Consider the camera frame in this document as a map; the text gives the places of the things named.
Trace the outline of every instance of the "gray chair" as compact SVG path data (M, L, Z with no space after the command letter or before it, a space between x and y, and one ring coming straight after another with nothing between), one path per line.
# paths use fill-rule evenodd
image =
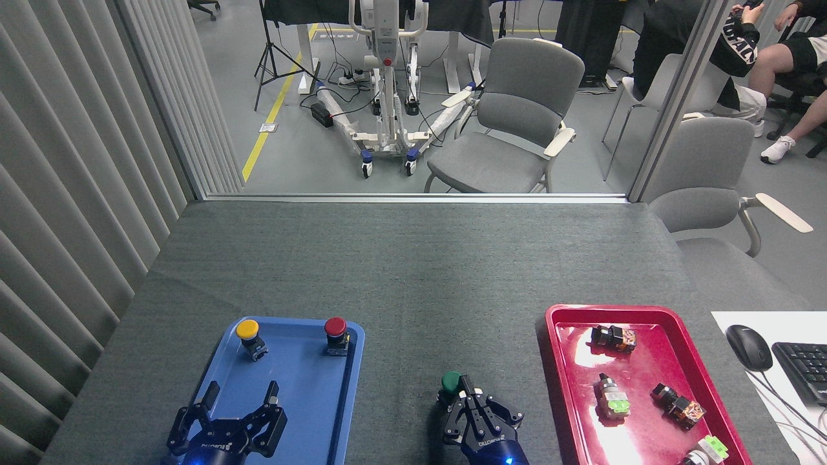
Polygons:
M670 233L720 228L736 216L746 227L750 248L712 237L677 242L696 287L717 309L804 310L812 306L753 259L761 237L748 208L767 207L802 233L804 220L766 194L740 197L735 185L753 141L748 122L726 117L684 121L652 173L642 197Z
M562 121L583 71L580 58L553 42L513 37L496 41L481 97L463 91L443 103L451 107L465 100L468 106L457 123L456 140L428 158L431 175L425 192L434 177L460 192L527 193L538 186L551 192L552 163L575 136ZM545 147L543 155L487 133L459 137L474 109L482 126Z

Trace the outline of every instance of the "caster wheel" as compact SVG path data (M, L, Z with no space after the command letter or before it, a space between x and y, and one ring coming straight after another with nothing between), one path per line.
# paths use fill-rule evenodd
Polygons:
M416 160L405 161L405 174L407 176L412 176L414 175L414 171L416 171Z

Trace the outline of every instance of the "red tray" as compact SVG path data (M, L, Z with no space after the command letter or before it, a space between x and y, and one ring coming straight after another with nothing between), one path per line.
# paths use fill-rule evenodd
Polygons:
M633 329L637 347L631 353L592 347L591 328L597 324ZM679 463L699 440L712 434L729 448L726 465L752 464L674 312L653 306L561 304L548 309L546 325L553 352L546 360L546 378L561 449L571 460L576 458L580 465L669 465ZM623 422L597 414L595 383L601 372L614 378L629 397L630 415ZM682 429L655 404L650 393L659 382L706 409L694 428Z

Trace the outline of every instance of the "gray curtain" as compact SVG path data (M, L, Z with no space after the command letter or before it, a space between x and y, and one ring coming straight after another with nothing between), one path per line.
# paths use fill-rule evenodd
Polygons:
M0 2L0 462L8 465L42 455L187 204L169 135L116 21L104 0ZM177 46L199 53L197 43ZM215 102L171 97L182 108Z
M199 198L239 192L244 183L241 169L187 2L117 0L115 4Z

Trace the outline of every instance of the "black mouse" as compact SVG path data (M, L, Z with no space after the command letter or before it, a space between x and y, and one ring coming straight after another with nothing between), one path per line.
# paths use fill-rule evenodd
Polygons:
M751 372L765 372L772 368L772 352L761 334L742 324L726 329L726 338L735 355Z

